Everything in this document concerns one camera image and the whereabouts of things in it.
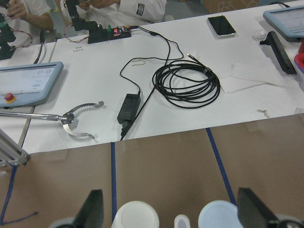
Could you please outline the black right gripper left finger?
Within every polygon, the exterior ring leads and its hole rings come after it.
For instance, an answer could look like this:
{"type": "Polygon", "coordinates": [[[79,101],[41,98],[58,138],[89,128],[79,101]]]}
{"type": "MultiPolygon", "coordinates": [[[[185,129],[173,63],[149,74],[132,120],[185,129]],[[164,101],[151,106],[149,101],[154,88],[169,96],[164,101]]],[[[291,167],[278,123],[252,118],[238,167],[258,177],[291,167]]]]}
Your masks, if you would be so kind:
{"type": "Polygon", "coordinates": [[[72,222],[74,228],[101,228],[104,221],[102,190],[91,190],[72,222]]]}

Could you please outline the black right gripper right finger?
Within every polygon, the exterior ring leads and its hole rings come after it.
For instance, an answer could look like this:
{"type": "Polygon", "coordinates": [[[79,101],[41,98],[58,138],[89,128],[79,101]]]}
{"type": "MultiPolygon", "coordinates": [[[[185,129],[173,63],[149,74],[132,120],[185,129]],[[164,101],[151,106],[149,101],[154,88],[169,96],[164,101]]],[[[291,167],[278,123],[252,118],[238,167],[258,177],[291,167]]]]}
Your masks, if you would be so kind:
{"type": "Polygon", "coordinates": [[[237,217],[244,228],[276,228],[279,219],[250,189],[239,188],[237,217]]]}

